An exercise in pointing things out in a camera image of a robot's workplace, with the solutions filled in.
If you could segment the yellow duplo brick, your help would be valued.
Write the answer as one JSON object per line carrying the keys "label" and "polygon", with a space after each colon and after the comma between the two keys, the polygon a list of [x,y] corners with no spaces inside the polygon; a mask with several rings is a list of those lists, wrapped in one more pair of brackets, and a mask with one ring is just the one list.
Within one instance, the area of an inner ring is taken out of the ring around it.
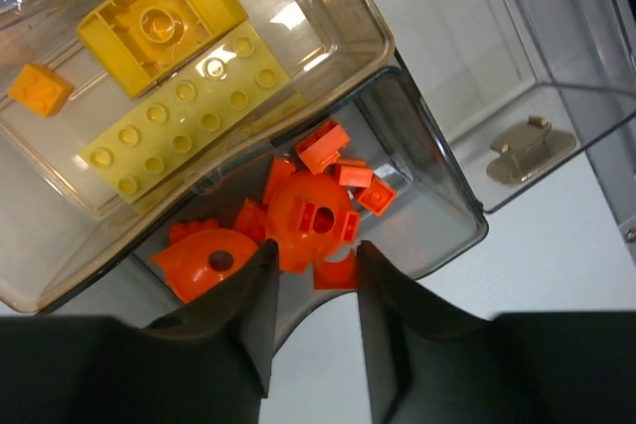
{"label": "yellow duplo brick", "polygon": [[239,0],[105,0],[77,36],[135,98],[246,19]]}

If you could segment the large orange round lego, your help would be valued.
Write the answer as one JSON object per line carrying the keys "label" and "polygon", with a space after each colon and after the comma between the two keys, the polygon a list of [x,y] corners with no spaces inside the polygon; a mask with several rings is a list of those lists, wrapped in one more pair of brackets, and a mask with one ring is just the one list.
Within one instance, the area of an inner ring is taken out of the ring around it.
{"label": "large orange round lego", "polygon": [[239,271],[257,251],[249,237],[227,228],[198,231],[149,258],[184,303],[203,295]]}

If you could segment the pale yellow plate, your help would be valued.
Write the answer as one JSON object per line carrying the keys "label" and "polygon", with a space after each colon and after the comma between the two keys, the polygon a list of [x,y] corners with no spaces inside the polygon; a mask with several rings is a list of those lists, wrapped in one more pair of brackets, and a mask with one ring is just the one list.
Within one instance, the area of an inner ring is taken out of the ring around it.
{"label": "pale yellow plate", "polygon": [[80,157],[133,203],[289,82],[243,22],[97,136]]}

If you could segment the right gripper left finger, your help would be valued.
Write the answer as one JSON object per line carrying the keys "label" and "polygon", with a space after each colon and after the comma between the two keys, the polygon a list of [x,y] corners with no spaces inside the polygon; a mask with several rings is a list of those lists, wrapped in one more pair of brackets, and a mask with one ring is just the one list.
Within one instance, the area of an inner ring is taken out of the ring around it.
{"label": "right gripper left finger", "polygon": [[144,328],[107,316],[1,322],[5,423],[254,423],[269,390],[278,248]]}

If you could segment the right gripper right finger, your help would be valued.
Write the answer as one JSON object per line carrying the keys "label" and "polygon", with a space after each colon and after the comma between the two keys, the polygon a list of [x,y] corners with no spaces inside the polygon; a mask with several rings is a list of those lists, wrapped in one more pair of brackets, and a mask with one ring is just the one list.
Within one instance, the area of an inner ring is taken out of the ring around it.
{"label": "right gripper right finger", "polygon": [[628,311],[478,318],[357,250],[358,304],[376,423],[631,423]]}

